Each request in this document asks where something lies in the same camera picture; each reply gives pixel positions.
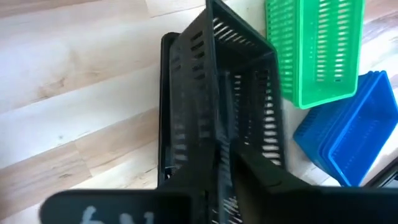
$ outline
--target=wooden floor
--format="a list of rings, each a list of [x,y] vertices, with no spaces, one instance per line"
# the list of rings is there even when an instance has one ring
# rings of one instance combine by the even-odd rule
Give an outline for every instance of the wooden floor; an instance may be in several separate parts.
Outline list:
[[[264,0],[226,2],[264,34]],[[39,223],[65,189],[156,186],[160,39],[203,4],[0,0],[0,223]],[[387,70],[397,92],[397,62],[398,1],[367,0],[361,73]],[[285,118],[291,146],[298,122]]]

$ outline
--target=green plastic basket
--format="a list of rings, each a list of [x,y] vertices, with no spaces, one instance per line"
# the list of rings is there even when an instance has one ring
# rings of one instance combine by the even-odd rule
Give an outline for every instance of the green plastic basket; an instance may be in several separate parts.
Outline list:
[[[266,0],[284,98],[301,109],[353,96],[364,0]]]

